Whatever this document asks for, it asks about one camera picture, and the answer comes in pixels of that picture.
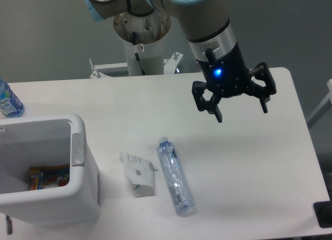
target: table surface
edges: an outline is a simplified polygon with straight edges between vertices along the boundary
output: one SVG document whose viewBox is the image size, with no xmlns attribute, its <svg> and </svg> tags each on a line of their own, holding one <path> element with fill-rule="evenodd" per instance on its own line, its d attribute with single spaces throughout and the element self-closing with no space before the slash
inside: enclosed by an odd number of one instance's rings
<svg viewBox="0 0 332 240">
<path fill-rule="evenodd" d="M 202 74 L 13 83 L 24 116 L 77 113 L 101 170 L 98 219 L 36 227 L 12 219 L 0 239 L 269 239 L 331 233 L 313 203 L 328 200 L 288 70 L 272 68 L 277 94 L 264 114 L 247 95 L 223 99 L 224 122 L 198 112 L 191 86 Z M 175 213 L 156 154 L 167 136 L 191 188 L 196 213 Z M 151 160 L 155 196 L 134 198 L 119 153 Z"/>
</svg>

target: plastic water bottle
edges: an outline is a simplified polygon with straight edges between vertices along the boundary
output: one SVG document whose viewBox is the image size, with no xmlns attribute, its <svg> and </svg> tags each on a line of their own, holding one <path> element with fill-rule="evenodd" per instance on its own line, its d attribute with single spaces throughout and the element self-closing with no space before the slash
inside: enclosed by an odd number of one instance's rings
<svg viewBox="0 0 332 240">
<path fill-rule="evenodd" d="M 20 117 L 24 113 L 24 105 L 12 92 L 9 85 L 0 79 L 0 111 L 5 117 Z"/>
<path fill-rule="evenodd" d="M 157 153 L 174 208 L 178 214 L 191 214 L 194 212 L 194 203 L 175 146 L 167 137 L 160 138 L 158 142 Z"/>
</svg>

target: metal bracket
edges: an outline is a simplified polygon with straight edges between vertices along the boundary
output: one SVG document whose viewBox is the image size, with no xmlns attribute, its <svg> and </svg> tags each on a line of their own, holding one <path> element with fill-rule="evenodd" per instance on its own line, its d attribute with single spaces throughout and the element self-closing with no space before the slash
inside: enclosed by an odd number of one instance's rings
<svg viewBox="0 0 332 240">
<path fill-rule="evenodd" d="M 164 74 L 174 74 L 183 54 L 175 52 L 169 59 L 164 60 Z M 117 77 L 121 72 L 128 71 L 127 63 L 116 63 L 116 64 L 106 64 L 106 65 L 94 65 L 92 59 L 90 59 L 90 65 L 92 74 L 90 78 L 110 78 Z"/>
<path fill-rule="evenodd" d="M 307 126 L 310 129 L 332 106 L 332 79 L 327 82 L 329 93 L 320 101 L 307 119 Z"/>
</svg>

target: white plastic container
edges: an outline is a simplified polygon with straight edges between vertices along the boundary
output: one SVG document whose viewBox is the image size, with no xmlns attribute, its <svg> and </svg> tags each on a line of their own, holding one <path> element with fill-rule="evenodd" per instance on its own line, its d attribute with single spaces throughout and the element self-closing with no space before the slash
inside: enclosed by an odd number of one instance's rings
<svg viewBox="0 0 332 240">
<path fill-rule="evenodd" d="M 29 190 L 31 166 L 70 163 L 64 187 Z M 0 212 L 47 225 L 97 217 L 100 171 L 75 114 L 0 120 Z"/>
</svg>

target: metal bar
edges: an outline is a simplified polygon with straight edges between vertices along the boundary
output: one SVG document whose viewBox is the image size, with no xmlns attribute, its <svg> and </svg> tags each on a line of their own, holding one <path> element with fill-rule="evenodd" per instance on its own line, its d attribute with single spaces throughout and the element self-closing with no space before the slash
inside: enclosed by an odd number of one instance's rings
<svg viewBox="0 0 332 240">
<path fill-rule="evenodd" d="M 308 116 L 307 126 L 310 129 L 321 117 L 324 113 L 328 111 L 331 107 L 331 94 L 328 93 L 323 100 L 317 105 L 317 107 L 313 110 L 312 113 Z"/>
</svg>

